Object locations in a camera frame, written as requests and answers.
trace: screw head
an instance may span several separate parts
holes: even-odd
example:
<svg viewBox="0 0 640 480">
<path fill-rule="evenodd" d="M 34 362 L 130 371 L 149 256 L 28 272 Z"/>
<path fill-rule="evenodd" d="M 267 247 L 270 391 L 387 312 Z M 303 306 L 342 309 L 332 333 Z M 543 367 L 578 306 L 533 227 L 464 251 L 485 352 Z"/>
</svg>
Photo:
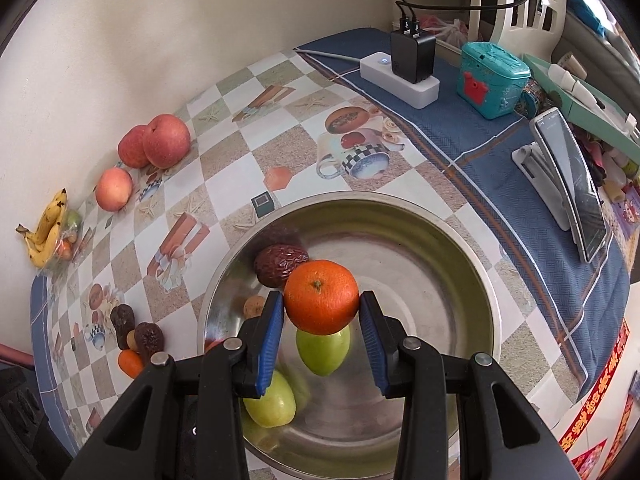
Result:
<svg viewBox="0 0 640 480">
<path fill-rule="evenodd" d="M 422 346 L 422 342 L 417 337 L 405 337 L 402 341 L 402 346 L 407 350 L 417 350 Z"/>
<path fill-rule="evenodd" d="M 478 363 L 480 366 L 489 366 L 494 362 L 492 357 L 489 354 L 485 354 L 484 352 L 476 354 L 475 360 L 476 363 Z"/>
<path fill-rule="evenodd" d="M 169 362 L 169 354 L 167 352 L 156 352 L 151 356 L 151 364 L 153 366 L 166 366 Z"/>
<path fill-rule="evenodd" d="M 225 342 L 222 343 L 227 350 L 239 350 L 242 348 L 242 339 L 239 337 L 230 337 L 229 339 L 225 339 Z"/>
</svg>

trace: teal plastic box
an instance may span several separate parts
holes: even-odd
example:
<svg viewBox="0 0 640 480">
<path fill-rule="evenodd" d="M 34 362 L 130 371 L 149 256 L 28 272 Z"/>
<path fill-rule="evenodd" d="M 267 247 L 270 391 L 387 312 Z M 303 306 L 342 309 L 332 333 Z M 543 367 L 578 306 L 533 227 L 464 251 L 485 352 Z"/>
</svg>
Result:
<svg viewBox="0 0 640 480">
<path fill-rule="evenodd" d="M 531 70 L 489 41 L 465 43 L 456 91 L 486 119 L 513 112 Z"/>
</svg>

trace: checkered tablecloth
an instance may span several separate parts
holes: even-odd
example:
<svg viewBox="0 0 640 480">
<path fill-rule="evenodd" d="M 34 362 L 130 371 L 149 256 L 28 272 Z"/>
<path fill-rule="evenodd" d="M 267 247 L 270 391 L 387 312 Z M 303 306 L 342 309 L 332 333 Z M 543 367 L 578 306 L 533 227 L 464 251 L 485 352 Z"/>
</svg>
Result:
<svg viewBox="0 0 640 480">
<path fill-rule="evenodd" d="M 365 133 L 374 136 L 367 142 L 385 146 L 378 151 L 388 155 L 388 164 L 376 178 L 358 178 L 339 163 L 328 173 L 319 169 L 319 160 L 339 158 L 327 152 L 335 149 L 325 120 L 343 107 L 367 110 Z M 88 197 L 79 212 L 83 232 L 93 237 L 50 287 L 52 369 L 79 445 L 131 382 L 118 367 L 110 310 L 129 304 L 136 322 L 158 323 L 175 359 L 196 355 L 203 295 L 229 248 L 270 210 L 331 191 L 397 196 L 453 227 L 493 283 L 502 317 L 501 365 L 550 426 L 575 402 L 577 381 L 494 234 L 398 127 L 339 78 L 328 80 L 294 52 L 283 52 L 227 77 L 176 115 L 192 135 L 188 156 L 167 171 L 132 170 L 134 195 L 116 214 Z M 341 174 L 327 178 L 332 171 Z M 164 264 L 150 266 L 160 261 L 162 242 L 184 214 L 206 235 L 193 252 L 169 254 Z M 96 284 L 99 294 L 92 293 Z M 456 453 L 454 446 L 452 457 Z M 254 458 L 250 464 L 260 475 L 279 475 Z"/>
</svg>

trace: mint green box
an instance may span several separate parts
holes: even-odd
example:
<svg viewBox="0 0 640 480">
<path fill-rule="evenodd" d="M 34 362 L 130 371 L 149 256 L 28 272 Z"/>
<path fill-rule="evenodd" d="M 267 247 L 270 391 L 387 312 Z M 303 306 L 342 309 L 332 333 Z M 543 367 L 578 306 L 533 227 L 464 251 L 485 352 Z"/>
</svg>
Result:
<svg viewBox="0 0 640 480">
<path fill-rule="evenodd" d="M 607 121 L 598 117 L 580 101 L 571 97 L 556 83 L 551 81 L 547 76 L 550 63 L 538 57 L 530 56 L 529 54 L 523 54 L 522 60 L 531 69 L 531 76 L 539 83 L 540 86 L 542 86 L 543 89 L 545 89 L 549 100 L 560 109 L 562 115 L 564 115 L 564 118 L 567 121 L 580 126 L 610 146 L 619 149 L 636 164 L 640 164 L 640 146 L 638 146 L 633 139 L 627 137 L 620 130 L 607 123 Z M 615 110 L 626 120 L 627 114 L 622 111 L 617 103 L 613 102 L 597 88 L 594 88 L 582 80 L 580 82 L 587 90 L 595 95 L 606 108 Z"/>
</svg>

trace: banana bunch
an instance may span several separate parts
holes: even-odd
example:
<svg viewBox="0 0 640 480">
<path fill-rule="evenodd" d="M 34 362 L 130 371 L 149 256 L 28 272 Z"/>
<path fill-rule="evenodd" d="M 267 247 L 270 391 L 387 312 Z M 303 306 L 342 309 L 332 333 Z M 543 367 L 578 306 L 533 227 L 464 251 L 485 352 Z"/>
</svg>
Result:
<svg viewBox="0 0 640 480">
<path fill-rule="evenodd" d="M 65 211 L 66 189 L 62 189 L 56 193 L 53 200 L 44 209 L 34 232 L 29 231 L 21 224 L 18 224 L 15 229 L 24 237 L 31 263 L 39 269 L 46 265 L 56 251 Z"/>
</svg>

